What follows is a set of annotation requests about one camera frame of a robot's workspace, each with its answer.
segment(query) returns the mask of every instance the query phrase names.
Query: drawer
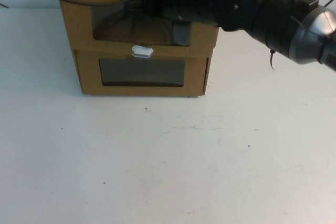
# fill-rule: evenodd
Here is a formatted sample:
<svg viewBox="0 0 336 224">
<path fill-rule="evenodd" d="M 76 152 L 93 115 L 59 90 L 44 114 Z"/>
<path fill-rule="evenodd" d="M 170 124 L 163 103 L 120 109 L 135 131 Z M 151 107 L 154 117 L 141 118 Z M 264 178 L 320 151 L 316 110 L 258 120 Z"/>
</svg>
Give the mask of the drawer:
<svg viewBox="0 0 336 224">
<path fill-rule="evenodd" d="M 98 95 L 203 95 L 209 58 L 75 51 L 82 91 Z"/>
</svg>

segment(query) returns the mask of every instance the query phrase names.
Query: cardboard box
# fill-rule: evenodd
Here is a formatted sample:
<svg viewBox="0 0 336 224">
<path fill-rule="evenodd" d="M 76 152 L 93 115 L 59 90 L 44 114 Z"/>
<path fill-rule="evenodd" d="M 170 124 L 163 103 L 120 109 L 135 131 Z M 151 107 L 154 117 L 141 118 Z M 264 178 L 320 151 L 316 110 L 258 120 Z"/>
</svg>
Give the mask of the cardboard box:
<svg viewBox="0 0 336 224">
<path fill-rule="evenodd" d="M 90 7 L 62 2 L 61 8 L 83 93 L 205 94 L 218 28 L 141 13 L 129 17 L 122 5 Z M 135 58 L 132 48 L 137 45 L 151 48 L 152 56 Z"/>
</svg>

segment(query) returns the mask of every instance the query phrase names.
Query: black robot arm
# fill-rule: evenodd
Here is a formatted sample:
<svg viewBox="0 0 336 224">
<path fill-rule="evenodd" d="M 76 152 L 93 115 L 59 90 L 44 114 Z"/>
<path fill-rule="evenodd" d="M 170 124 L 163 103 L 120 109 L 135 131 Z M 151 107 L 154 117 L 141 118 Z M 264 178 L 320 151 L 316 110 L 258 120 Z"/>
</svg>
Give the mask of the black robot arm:
<svg viewBox="0 0 336 224">
<path fill-rule="evenodd" d="M 336 71 L 336 14 L 319 0 L 142 0 L 145 14 L 245 30 L 299 63 L 317 61 Z"/>
</svg>

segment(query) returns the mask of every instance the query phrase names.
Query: drawer handle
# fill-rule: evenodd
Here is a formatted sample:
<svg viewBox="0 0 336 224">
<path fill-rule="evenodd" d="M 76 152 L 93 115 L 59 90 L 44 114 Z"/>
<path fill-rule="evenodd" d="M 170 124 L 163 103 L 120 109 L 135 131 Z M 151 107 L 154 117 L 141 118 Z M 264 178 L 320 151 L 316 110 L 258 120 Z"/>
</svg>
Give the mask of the drawer handle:
<svg viewBox="0 0 336 224">
<path fill-rule="evenodd" d="M 149 59 L 153 54 L 153 48 L 151 47 L 133 46 L 132 51 L 134 57 L 142 59 Z"/>
</svg>

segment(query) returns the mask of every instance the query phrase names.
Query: white table surface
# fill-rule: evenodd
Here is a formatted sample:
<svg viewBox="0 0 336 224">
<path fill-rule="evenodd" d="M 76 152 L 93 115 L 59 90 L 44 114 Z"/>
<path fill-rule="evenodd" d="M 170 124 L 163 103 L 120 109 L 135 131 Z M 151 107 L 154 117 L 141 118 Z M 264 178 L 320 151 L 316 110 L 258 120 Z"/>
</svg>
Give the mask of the white table surface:
<svg viewBox="0 0 336 224">
<path fill-rule="evenodd" d="M 0 223 L 336 222 L 327 67 L 221 32 L 204 97 L 85 96 L 60 10 L 0 20 Z"/>
</svg>

